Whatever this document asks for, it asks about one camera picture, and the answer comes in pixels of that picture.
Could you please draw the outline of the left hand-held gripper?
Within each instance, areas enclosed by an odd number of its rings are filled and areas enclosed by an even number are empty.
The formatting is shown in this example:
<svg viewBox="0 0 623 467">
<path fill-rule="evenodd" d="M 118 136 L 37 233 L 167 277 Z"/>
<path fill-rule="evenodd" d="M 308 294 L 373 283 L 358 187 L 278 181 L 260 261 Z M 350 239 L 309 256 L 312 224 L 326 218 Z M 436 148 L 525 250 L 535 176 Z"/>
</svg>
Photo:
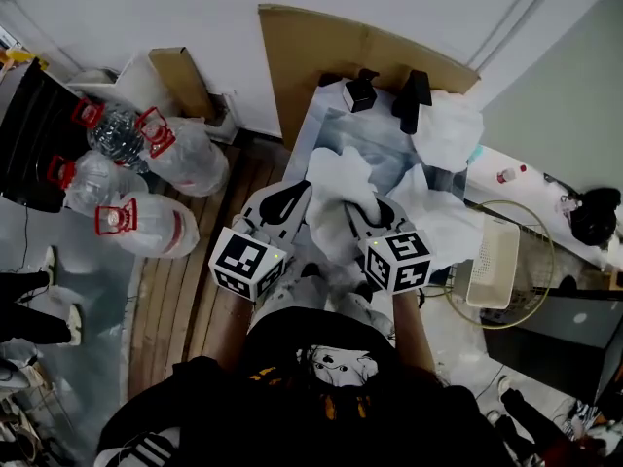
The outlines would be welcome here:
<svg viewBox="0 0 623 467">
<path fill-rule="evenodd" d="M 307 180 L 280 181 L 253 193 L 218 236 L 208 262 L 215 283 L 251 302 L 262 300 L 285 273 L 311 196 Z"/>
</svg>

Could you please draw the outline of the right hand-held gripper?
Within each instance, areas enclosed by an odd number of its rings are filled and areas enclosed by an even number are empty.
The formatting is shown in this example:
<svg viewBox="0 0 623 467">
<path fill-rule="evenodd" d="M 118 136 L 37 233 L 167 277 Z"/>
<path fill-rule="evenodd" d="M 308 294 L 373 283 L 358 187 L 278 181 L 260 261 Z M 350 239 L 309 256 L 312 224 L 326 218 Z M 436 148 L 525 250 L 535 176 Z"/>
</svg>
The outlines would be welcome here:
<svg viewBox="0 0 623 467">
<path fill-rule="evenodd" d="M 375 195 L 379 217 L 370 218 L 355 203 L 345 211 L 360 251 L 357 264 L 377 290 L 400 294 L 425 286 L 431 275 L 432 247 L 391 198 Z"/>
</svg>

